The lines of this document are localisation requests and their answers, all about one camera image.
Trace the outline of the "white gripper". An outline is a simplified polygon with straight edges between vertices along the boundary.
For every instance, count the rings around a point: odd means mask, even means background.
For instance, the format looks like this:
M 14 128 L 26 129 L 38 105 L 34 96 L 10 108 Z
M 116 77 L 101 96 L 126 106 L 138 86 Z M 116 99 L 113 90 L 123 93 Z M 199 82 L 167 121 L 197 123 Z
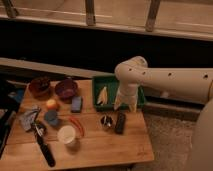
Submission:
M 130 104 L 129 109 L 131 112 L 137 110 L 138 98 L 138 85 L 137 84 L 124 84 L 121 83 L 118 87 L 116 94 L 116 101 L 114 103 L 114 110 L 118 110 L 122 103 Z

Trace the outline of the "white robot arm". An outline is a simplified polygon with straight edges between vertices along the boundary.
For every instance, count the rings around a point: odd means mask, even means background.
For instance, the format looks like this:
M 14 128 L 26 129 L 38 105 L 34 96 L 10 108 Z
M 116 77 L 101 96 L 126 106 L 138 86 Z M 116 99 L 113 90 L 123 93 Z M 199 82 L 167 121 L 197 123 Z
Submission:
M 135 56 L 114 73 L 119 80 L 115 110 L 124 103 L 135 112 L 140 85 L 203 103 L 183 171 L 213 171 L 213 68 L 149 68 L 145 58 Z

